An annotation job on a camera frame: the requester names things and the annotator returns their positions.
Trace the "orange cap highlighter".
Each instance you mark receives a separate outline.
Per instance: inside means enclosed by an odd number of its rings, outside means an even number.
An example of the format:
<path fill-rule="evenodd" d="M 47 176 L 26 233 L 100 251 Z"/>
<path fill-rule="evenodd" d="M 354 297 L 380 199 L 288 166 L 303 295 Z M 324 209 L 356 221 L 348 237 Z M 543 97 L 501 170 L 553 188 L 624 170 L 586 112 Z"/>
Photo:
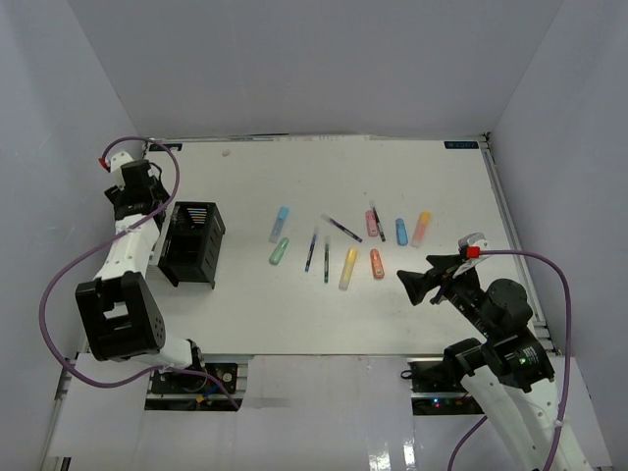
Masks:
<path fill-rule="evenodd" d="M 425 232 L 427 231 L 427 228 L 430 224 L 431 221 L 431 212 L 430 211 L 423 211 L 419 217 L 418 217 L 418 221 L 415 227 L 415 231 L 413 233 L 413 237 L 412 240 L 410 242 L 410 244 L 413 247 L 419 247 L 423 241 L 423 238 L 425 236 Z"/>

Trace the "yellow cap highlighter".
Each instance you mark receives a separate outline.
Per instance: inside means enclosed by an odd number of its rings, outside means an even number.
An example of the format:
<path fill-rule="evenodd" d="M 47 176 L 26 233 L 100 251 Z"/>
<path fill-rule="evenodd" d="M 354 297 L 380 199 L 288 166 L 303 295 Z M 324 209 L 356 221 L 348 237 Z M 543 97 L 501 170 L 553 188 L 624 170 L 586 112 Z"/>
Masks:
<path fill-rule="evenodd" d="M 342 267 L 340 281 L 339 281 L 339 289 L 347 290 L 350 284 L 350 280 L 353 274 L 353 270 L 355 267 L 355 263 L 358 256 L 358 250 L 355 247 L 351 247 L 346 252 L 346 256 L 344 259 L 344 264 Z"/>

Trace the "black ink pen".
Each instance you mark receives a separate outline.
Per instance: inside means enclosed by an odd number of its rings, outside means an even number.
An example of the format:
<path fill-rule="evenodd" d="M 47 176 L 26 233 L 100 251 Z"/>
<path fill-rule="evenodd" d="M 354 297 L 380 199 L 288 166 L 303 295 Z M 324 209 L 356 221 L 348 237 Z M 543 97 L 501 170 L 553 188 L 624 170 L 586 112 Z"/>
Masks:
<path fill-rule="evenodd" d="M 371 210 L 373 212 L 373 215 L 374 215 L 374 218 L 375 218 L 375 221 L 376 221 L 376 226 L 377 226 L 379 237 L 380 237 L 382 242 L 385 242 L 387 239 L 386 239 L 386 235 L 384 233 L 384 229 L 383 229 L 380 217 L 379 217 L 379 213 L 377 211 L 377 207 L 376 207 L 375 201 L 374 200 L 369 200 L 369 205 L 370 205 L 370 208 L 371 208 Z"/>

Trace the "green ink pen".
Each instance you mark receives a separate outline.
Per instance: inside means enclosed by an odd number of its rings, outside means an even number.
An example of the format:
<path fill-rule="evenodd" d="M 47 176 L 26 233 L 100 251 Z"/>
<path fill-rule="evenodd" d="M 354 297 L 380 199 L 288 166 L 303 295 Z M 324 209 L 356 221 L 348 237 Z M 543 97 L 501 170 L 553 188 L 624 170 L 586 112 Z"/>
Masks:
<path fill-rule="evenodd" d="M 331 238 L 329 235 L 324 237 L 324 283 L 329 283 L 330 276 L 330 245 Z"/>

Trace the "purple ink pen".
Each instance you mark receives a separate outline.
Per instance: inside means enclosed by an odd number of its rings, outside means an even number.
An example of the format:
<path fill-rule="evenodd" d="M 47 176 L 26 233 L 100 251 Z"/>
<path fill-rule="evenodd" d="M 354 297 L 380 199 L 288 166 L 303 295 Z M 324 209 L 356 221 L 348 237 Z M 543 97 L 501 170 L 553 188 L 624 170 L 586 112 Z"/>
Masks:
<path fill-rule="evenodd" d="M 353 231 L 351 231 L 350 229 L 348 229 L 345 225 L 343 225 L 342 223 L 340 223 L 339 221 L 337 221 L 336 219 L 326 215 L 326 214 L 321 214 L 321 218 L 326 221 L 327 223 L 329 223 L 330 225 L 334 226 L 335 228 L 339 229 L 340 231 L 342 231 L 345 235 L 351 237 L 353 240 L 356 240 L 358 243 L 362 243 L 363 242 L 363 238 L 360 237 L 359 235 L 357 235 L 356 233 L 354 233 Z"/>

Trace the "blue ink pen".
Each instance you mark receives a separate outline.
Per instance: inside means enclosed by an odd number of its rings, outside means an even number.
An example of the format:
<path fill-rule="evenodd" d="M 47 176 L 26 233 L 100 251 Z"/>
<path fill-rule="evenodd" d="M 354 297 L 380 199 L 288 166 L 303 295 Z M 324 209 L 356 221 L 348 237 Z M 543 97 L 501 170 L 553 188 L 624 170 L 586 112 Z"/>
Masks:
<path fill-rule="evenodd" d="M 305 262 L 305 267 L 304 267 L 305 273 L 308 273 L 310 270 L 313 253 L 314 253 L 315 246 L 318 240 L 318 233 L 319 233 L 319 228 L 315 226 L 313 230 L 313 235 L 311 237 L 310 244 L 308 247 L 308 252 L 307 252 L 307 257 L 306 257 L 306 262 Z"/>

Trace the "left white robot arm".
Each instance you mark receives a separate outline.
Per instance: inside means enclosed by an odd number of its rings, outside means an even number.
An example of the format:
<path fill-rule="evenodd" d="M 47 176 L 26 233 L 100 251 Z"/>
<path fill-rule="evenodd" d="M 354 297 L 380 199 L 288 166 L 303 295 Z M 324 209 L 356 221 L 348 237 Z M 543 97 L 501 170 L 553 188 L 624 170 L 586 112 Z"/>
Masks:
<path fill-rule="evenodd" d="M 92 281 L 76 289 L 90 350 L 99 361 L 133 359 L 175 368 L 177 384 L 185 391 L 198 391 L 208 371 L 200 350 L 194 341 L 168 333 L 145 280 L 165 222 L 161 206 L 170 194 L 157 167 L 126 151 L 115 154 L 109 168 L 116 182 L 105 195 L 113 205 L 117 239 Z"/>

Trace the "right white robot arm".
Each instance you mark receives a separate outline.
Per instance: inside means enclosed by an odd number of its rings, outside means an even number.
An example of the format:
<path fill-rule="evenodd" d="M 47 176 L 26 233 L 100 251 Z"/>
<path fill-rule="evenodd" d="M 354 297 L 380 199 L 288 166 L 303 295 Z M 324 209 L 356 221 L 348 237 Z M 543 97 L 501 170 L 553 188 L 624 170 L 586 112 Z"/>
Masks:
<path fill-rule="evenodd" d="M 399 270 L 412 305 L 433 291 L 433 304 L 448 301 L 480 334 L 447 347 L 445 383 L 467 391 L 484 412 L 520 470 L 588 470 L 590 461 L 565 419 L 570 371 L 562 381 L 546 350 L 528 327 L 526 290 L 511 279 L 481 288 L 477 265 L 492 256 L 478 246 L 455 255 L 430 255 L 425 273 Z"/>

